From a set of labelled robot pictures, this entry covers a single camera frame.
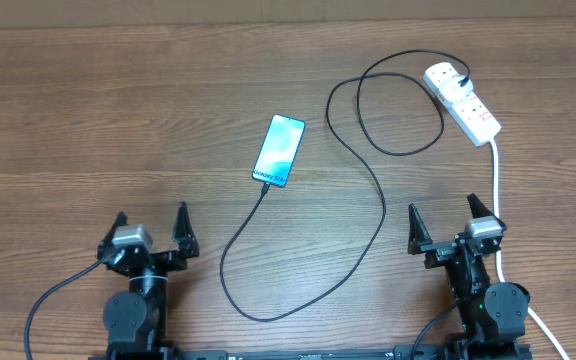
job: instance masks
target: smartphone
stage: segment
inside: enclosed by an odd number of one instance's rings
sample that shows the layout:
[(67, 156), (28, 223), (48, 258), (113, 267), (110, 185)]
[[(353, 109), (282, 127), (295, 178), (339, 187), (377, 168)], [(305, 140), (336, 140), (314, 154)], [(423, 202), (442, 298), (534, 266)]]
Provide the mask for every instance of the smartphone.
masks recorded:
[(286, 186), (305, 129), (306, 123), (301, 120), (273, 116), (252, 178), (279, 187)]

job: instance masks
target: plug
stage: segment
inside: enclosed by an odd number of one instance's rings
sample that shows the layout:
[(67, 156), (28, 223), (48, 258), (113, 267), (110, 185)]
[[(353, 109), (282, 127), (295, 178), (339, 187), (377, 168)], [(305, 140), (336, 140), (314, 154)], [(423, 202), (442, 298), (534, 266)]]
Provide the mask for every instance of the plug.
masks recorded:
[(424, 81), (475, 146), (495, 138), (501, 125), (473, 92), (473, 83), (460, 82), (465, 76), (447, 62), (435, 64), (424, 73)]

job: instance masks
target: power strip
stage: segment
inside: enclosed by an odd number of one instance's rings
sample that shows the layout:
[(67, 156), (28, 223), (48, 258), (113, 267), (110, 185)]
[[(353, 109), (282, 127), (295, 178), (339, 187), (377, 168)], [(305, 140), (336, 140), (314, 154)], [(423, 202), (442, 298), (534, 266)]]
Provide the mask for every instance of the power strip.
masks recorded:
[(475, 146), (484, 145), (495, 138), (501, 125), (473, 92), (470, 79), (465, 78), (447, 62), (435, 64), (424, 73), (424, 80), (457, 121)]

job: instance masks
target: wooden surface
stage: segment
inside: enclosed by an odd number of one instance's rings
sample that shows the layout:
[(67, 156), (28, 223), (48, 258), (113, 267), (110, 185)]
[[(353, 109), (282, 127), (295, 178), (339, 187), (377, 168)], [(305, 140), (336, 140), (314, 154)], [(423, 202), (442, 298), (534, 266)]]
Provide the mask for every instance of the wooden surface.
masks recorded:
[(576, 0), (0, 0), (0, 29), (576, 16)]
[[(340, 80), (411, 48), (465, 59), (503, 124), (506, 278), (530, 290), (531, 305), (576, 359), (576, 19), (1, 31), (0, 359), (23, 358), (31, 305), (94, 261), (118, 211), (146, 224), (165, 249), (180, 200), (201, 244), (190, 269), (171, 275), (170, 336), (183, 348), (412, 342), (451, 299), (444, 271), (406, 254), (408, 204), (435, 239), (449, 240), (470, 217), (466, 195), (491, 202), (490, 149), (475, 148), (449, 116), (433, 147), (389, 157), (359, 129), (354, 86), (341, 89), (332, 120), (387, 196), (387, 220), (364, 263), (325, 300), (269, 324), (239, 316), (218, 278), (223, 246), (258, 197), (250, 172), (276, 113), (308, 128), (288, 187), (271, 189), (231, 250), (231, 293), (251, 314), (271, 316), (349, 271), (381, 209), (366, 170), (325, 127), (325, 101)], [(442, 60), (410, 55), (381, 69), (421, 77)], [(438, 131), (433, 106), (412, 83), (370, 80), (363, 101), (368, 128), (387, 149), (419, 147)], [(126, 288), (98, 269), (50, 297), (33, 324), (35, 358), (102, 353), (103, 305)], [(556, 359), (526, 324), (522, 342), (536, 359)], [(458, 326), (453, 316), (428, 341)]]

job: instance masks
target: black cable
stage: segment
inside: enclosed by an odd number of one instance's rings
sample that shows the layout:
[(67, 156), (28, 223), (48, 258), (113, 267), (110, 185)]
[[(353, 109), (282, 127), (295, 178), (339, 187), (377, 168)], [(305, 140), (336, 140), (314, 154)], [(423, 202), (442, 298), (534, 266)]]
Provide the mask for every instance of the black cable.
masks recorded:
[[(423, 330), (421, 330), (421, 332), (417, 336), (417, 340), (415, 340), (415, 343), (412, 344), (412, 348), (410, 349), (410, 360), (415, 359), (415, 353), (417, 352), (417, 348), (419, 347), (421, 340), (423, 340), (424, 336), (426, 336), (426, 333), (428, 333), (428, 331), (430, 331), (430, 329), (432, 329), (433, 326), (437, 325), (438, 322), (440, 322), (446, 316), (448, 316), (448, 314), (450, 314), (450, 312), (453, 311), (457, 307), (457, 305), (458, 305), (458, 303), (454, 303), (454, 304), (450, 305), (450, 307), (448, 309), (442, 311), (439, 315), (435, 316), (435, 318), (430, 320), (428, 325), (426, 325), (426, 327)], [(394, 347), (392, 349), (392, 353), (394, 356), (394, 354), (395, 354), (395, 348)]]
[(468, 281), (468, 292), (466, 293), (466, 296), (464, 297), (464, 300), (470, 299), (470, 296), (472, 295), (472, 289), (473, 289), (473, 278), (472, 278), (472, 264), (475, 262), (470, 261), (470, 254), (468, 253), (468, 249), (466, 248), (465, 245), (461, 246), (461, 251), (463, 251), (464, 253), (464, 261), (466, 262), (466, 274), (468, 275), (467, 281)]
[(374, 74), (374, 75), (368, 75), (368, 73), (370, 72), (370, 70), (374, 69), (377, 65), (381, 64), (382, 62), (392, 59), (394, 57), (397, 56), (401, 56), (401, 55), (406, 55), (406, 54), (413, 54), (413, 53), (428, 53), (428, 54), (436, 54), (436, 55), (442, 55), (448, 58), (451, 58), (453, 60), (458, 61), (459, 63), (461, 63), (466, 70), (468, 71), (468, 73), (466, 74), (466, 77), (461, 80), (459, 83), (461, 84), (461, 86), (466, 85), (466, 83), (468, 82), (468, 79), (470, 78), (470, 68), (468, 67), (468, 65), (461, 59), (459, 59), (458, 57), (445, 53), (443, 51), (437, 51), (437, 50), (428, 50), (428, 49), (416, 49), (416, 50), (406, 50), (406, 51), (402, 51), (402, 52), (398, 52), (392, 55), (388, 55), (385, 58), (375, 62), (374, 64), (370, 65), (370, 67), (368, 67), (368, 69), (366, 69), (366, 71), (364, 71), (364, 73), (361, 75), (361, 77), (359, 77), (359, 84), (357, 85), (357, 118), (359, 120), (359, 125), (361, 126), (361, 129), (364, 131), (364, 134), (366, 135), (366, 139), (368, 139), (368, 141), (370, 142), (370, 144), (377, 150), (381, 151), (382, 153), (386, 154), (386, 155), (391, 155), (391, 156), (407, 156), (407, 155), (413, 155), (413, 154), (417, 154), (419, 152), (422, 152), (426, 149), (428, 149), (429, 147), (431, 147), (434, 143), (437, 142), (437, 140), (439, 140), (439, 138), (441, 137), (441, 134), (443, 134), (444, 132), (444, 117), (441, 114), (441, 109), (439, 108), (439, 105), (437, 104), (437, 102), (434, 100), (433, 95), (430, 93), (430, 91), (428, 91), (428, 89), (426, 89), (426, 87), (424, 85), (422, 85), (419, 81), (417, 81), (416, 79), (405, 75), (405, 74), (399, 74), (399, 73), (383, 73), (383, 74), (391, 74), (390, 76), (401, 76), (404, 77), (408, 80), (413, 81), (415, 84), (417, 84), (425, 93), (426, 95), (428, 95), (428, 97), (431, 99), (431, 101), (433, 102), (433, 104), (435, 105), (435, 107), (437, 108), (437, 113), (439, 113), (439, 118), (441, 119), (441, 130), (439, 131), (439, 135), (437, 135), (437, 137), (432, 140), (431, 142), (429, 142), (428, 144), (426, 144), (425, 146), (422, 146), (421, 148), (417, 149), (417, 150), (413, 150), (413, 151), (409, 151), (409, 152), (403, 152), (403, 153), (396, 153), (396, 152), (392, 152), (392, 151), (388, 151), (388, 150), (384, 150), (381, 147), (379, 147), (370, 137), (370, 134), (368, 133), (368, 129), (366, 129), (366, 125), (364, 124), (364, 120), (361, 117), (361, 106), (360, 106), (360, 102), (359, 102), (359, 98), (361, 95), (361, 85), (363, 85), (364, 83), (364, 79), (367, 78), (371, 78), (371, 77), (375, 77), (375, 76), (380, 76), (380, 74)]
[[(411, 53), (430, 53), (430, 54), (437, 54), (437, 55), (443, 55), (446, 57), (449, 57), (451, 59), (454, 59), (458, 62), (460, 62), (461, 64), (463, 64), (467, 71), (468, 74), (466, 75), (466, 77), (460, 82), (461, 86), (464, 86), (467, 82), (468, 82), (468, 78), (470, 76), (470, 68), (468, 67), (468, 65), (462, 61), (461, 59), (457, 58), (454, 55), (450, 55), (448, 53), (444, 53), (441, 51), (436, 51), (436, 50), (424, 50), (424, 49), (417, 49), (417, 50), (407, 50), (407, 51), (402, 51), (396, 54), (392, 54), (389, 55), (379, 61), (377, 61), (376, 63), (372, 64), (368, 69), (366, 69), (366, 71), (364, 71), (364, 73), (360, 76), (360, 77), (356, 77), (356, 78), (352, 78), (352, 79), (348, 79), (348, 80), (344, 80), (342, 82), (340, 82), (339, 84), (337, 84), (332, 91), (330, 92), (330, 95), (328, 96), (328, 102), (326, 103), (326, 122), (328, 124), (328, 128), (330, 129), (330, 132), (335, 136), (335, 138), (346, 148), (348, 149), (348, 151), (350, 151), (368, 170), (368, 172), (370, 173), (370, 176), (372, 176), (373, 181), (375, 182), (375, 185), (377, 186), (377, 191), (379, 193), (379, 199), (381, 201), (381, 206), (382, 206), (382, 214), (381, 214), (381, 219), (379, 221), (379, 225), (377, 225), (377, 229), (375, 230), (375, 233), (373, 234), (372, 238), (370, 239), (370, 241), (368, 242), (368, 245), (366, 245), (364, 251), (362, 252), (361, 256), (359, 257), (359, 259), (357, 260), (357, 262), (355, 263), (355, 265), (352, 267), (352, 269), (348, 272), (348, 274), (341, 279), (341, 281), (339, 281), (335, 286), (331, 287), (328, 291), (324, 292), (323, 294), (319, 295), (318, 297), (314, 298), (313, 300), (310, 300), (309, 302), (305, 303), (304, 305), (301, 305), (293, 310), (290, 310), (282, 315), (279, 316), (275, 316), (272, 318), (257, 318), (251, 315), (248, 315), (247, 313), (245, 313), (243, 310), (241, 310), (241, 308), (239, 306), (237, 306), (237, 304), (235, 303), (235, 301), (233, 300), (232, 296), (230, 296), (230, 293), (228, 292), (228, 288), (226, 287), (226, 282), (224, 279), (224, 262), (226, 260), (226, 255), (228, 254), (228, 250), (230, 249), (230, 247), (234, 244), (234, 242), (237, 240), (237, 238), (239, 237), (239, 235), (241, 234), (241, 232), (244, 230), (244, 228), (246, 227), (246, 225), (248, 224), (248, 222), (250, 221), (250, 219), (252, 218), (252, 216), (255, 214), (255, 212), (257, 211), (257, 208), (259, 207), (259, 205), (261, 204), (261, 201), (263, 200), (264, 196), (266, 195), (266, 193), (268, 192), (268, 188), (269, 188), (269, 184), (265, 184), (264, 188), (261, 191), (261, 196), (259, 197), (259, 200), (257, 200), (257, 203), (255, 204), (255, 206), (253, 207), (252, 211), (250, 212), (250, 214), (248, 215), (248, 217), (246, 218), (246, 220), (243, 222), (243, 224), (241, 224), (241, 226), (239, 227), (239, 229), (237, 230), (237, 232), (235, 233), (235, 235), (232, 237), (232, 239), (230, 239), (230, 241), (226, 244), (226, 247), (224, 248), (224, 252), (221, 255), (221, 261), (219, 263), (219, 277), (221, 280), (221, 286), (224, 289), (224, 293), (226, 294), (226, 298), (228, 298), (228, 301), (230, 302), (230, 304), (232, 305), (232, 307), (235, 308), (235, 310), (237, 310), (237, 312), (249, 319), (249, 320), (253, 320), (253, 321), (257, 321), (257, 322), (271, 322), (271, 321), (276, 321), (279, 319), (283, 319), (287, 316), (290, 316), (302, 309), (307, 308), (308, 306), (318, 302), (319, 300), (325, 298), (326, 296), (328, 296), (329, 294), (331, 294), (333, 291), (337, 290), (341, 285), (343, 285), (346, 281), (348, 281), (348, 279), (350, 279), (350, 277), (354, 274), (355, 270), (357, 270), (357, 268), (359, 267), (359, 265), (361, 264), (361, 262), (363, 261), (364, 257), (366, 256), (366, 254), (368, 253), (368, 250), (370, 250), (370, 247), (372, 246), (373, 242), (375, 241), (375, 238), (377, 238), (377, 235), (379, 234), (379, 231), (381, 230), (381, 227), (384, 223), (384, 220), (386, 219), (386, 198), (384, 196), (384, 192), (381, 188), (381, 184), (379, 183), (379, 180), (377, 179), (377, 176), (375, 175), (374, 171), (370, 168), (370, 166), (368, 165), (368, 163), (366, 163), (366, 161), (359, 156), (359, 154), (357, 154), (357, 152), (355, 152), (348, 144), (346, 144), (340, 137), (339, 135), (337, 135), (337, 133), (335, 132), (334, 128), (332, 127), (332, 124), (330, 122), (330, 103), (332, 102), (332, 97), (335, 94), (335, 92), (337, 91), (337, 89), (339, 89), (339, 87), (351, 83), (351, 82), (355, 82), (355, 81), (359, 81), (359, 84), (357, 86), (357, 117), (359, 120), (359, 124), (361, 125), (362, 130), (364, 131), (364, 134), (366, 135), (366, 138), (368, 139), (368, 141), (370, 142), (370, 144), (377, 150), (381, 151), (384, 154), (387, 155), (392, 155), (392, 156), (407, 156), (407, 155), (413, 155), (413, 154), (417, 154), (421, 151), (426, 150), (427, 148), (429, 148), (430, 146), (432, 146), (434, 143), (437, 142), (437, 140), (439, 140), (439, 138), (441, 137), (441, 135), (443, 134), (444, 131), (444, 117), (441, 113), (441, 109), (439, 107), (439, 104), (435, 101), (433, 94), (421, 83), (419, 82), (417, 79), (410, 77), (406, 74), (401, 74), (401, 73), (395, 73), (395, 72), (384, 72), (384, 73), (376, 73), (376, 74), (368, 74), (368, 72), (370, 72), (370, 70), (372, 70), (375, 66), (379, 65), (380, 63), (388, 60), (388, 59), (392, 59), (396, 56), (400, 56), (400, 55), (405, 55), (405, 54), (411, 54)], [(413, 151), (409, 151), (409, 152), (404, 152), (404, 153), (395, 153), (395, 152), (390, 152), (387, 150), (384, 150), (382, 148), (380, 148), (379, 146), (377, 146), (377, 144), (375, 144), (375, 142), (372, 140), (372, 138), (370, 137), (370, 134), (368, 133), (368, 130), (366, 129), (366, 126), (364, 124), (364, 120), (361, 117), (361, 110), (360, 110), (360, 94), (361, 94), (361, 85), (363, 84), (363, 81), (365, 79), (369, 79), (369, 78), (375, 78), (375, 77), (380, 77), (380, 76), (397, 76), (397, 77), (403, 77), (406, 78), (412, 82), (414, 82), (415, 84), (417, 84), (417, 86), (419, 86), (428, 96), (428, 98), (430, 99), (430, 101), (433, 103), (433, 105), (435, 106), (435, 108), (437, 109), (437, 114), (439, 115), (439, 121), (440, 121), (440, 130), (439, 130), (439, 134), (437, 135), (437, 137), (435, 137), (431, 142), (429, 142), (428, 144), (422, 146), (421, 148), (417, 149), (417, 150), (413, 150)]]
[(41, 305), (41, 303), (44, 302), (44, 300), (46, 300), (46, 298), (48, 298), (48, 296), (52, 295), (55, 291), (61, 289), (62, 287), (70, 284), (71, 282), (73, 282), (73, 281), (83, 277), (84, 275), (88, 274), (89, 272), (93, 271), (97, 266), (101, 265), (102, 261), (103, 261), (103, 259), (98, 260), (97, 262), (90, 265), (89, 267), (87, 267), (82, 272), (60, 282), (59, 284), (57, 284), (55, 286), (53, 286), (52, 288), (50, 288), (50, 290), (46, 291), (43, 295), (41, 295), (41, 297), (35, 302), (35, 305), (33, 305), (32, 309), (30, 310), (30, 314), (28, 314), (28, 320), (26, 320), (26, 328), (24, 329), (24, 351), (26, 352), (26, 360), (32, 360), (32, 354), (30, 351), (30, 324), (32, 324), (32, 318), (35, 316), (35, 313), (39, 309), (39, 306)]

